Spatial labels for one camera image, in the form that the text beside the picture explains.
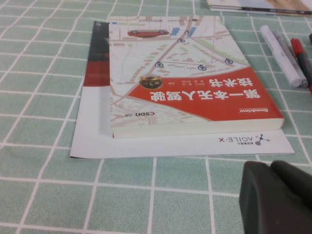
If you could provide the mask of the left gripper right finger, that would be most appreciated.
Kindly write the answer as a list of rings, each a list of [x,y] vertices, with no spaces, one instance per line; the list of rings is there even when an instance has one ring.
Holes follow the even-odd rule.
[[[312,209],[312,176],[297,167],[282,161],[273,161],[270,168],[288,188],[299,196],[306,207]]]

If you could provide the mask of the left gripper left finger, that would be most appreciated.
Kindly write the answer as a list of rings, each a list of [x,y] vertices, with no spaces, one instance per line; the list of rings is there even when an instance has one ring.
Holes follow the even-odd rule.
[[[244,164],[239,206],[246,234],[312,232],[312,210],[265,163]]]

